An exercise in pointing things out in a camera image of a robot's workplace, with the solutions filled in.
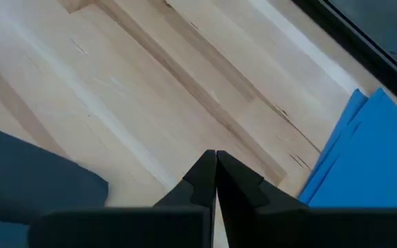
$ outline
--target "wooden floor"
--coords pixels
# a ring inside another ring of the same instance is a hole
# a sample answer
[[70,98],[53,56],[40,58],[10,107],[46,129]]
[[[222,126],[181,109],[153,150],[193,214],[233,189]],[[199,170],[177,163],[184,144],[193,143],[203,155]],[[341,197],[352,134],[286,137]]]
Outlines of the wooden floor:
[[0,130],[108,180],[110,206],[154,204],[206,149],[296,196],[379,86],[290,0],[0,0]]

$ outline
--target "blue mat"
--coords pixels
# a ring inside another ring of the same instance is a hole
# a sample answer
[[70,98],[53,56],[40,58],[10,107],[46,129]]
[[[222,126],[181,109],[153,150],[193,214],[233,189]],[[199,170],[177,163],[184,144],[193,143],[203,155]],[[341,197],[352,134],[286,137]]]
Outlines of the blue mat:
[[311,207],[397,207],[397,107],[355,92],[304,188]]

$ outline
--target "dark gray cushion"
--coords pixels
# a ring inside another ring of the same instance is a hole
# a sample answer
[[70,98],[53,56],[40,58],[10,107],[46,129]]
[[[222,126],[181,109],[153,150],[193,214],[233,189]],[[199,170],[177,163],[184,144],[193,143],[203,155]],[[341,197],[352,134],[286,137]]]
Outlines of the dark gray cushion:
[[0,220],[104,206],[108,183],[66,158],[0,132]]
[[26,248],[28,226],[0,222],[0,247]]

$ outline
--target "dark fabric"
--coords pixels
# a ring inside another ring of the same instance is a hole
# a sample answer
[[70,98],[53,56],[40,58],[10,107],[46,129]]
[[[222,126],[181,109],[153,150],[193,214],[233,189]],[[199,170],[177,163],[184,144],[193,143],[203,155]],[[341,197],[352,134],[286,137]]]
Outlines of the dark fabric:
[[26,248],[28,226],[0,222],[0,247]]
[[0,132],[0,220],[104,206],[108,183],[66,158]]

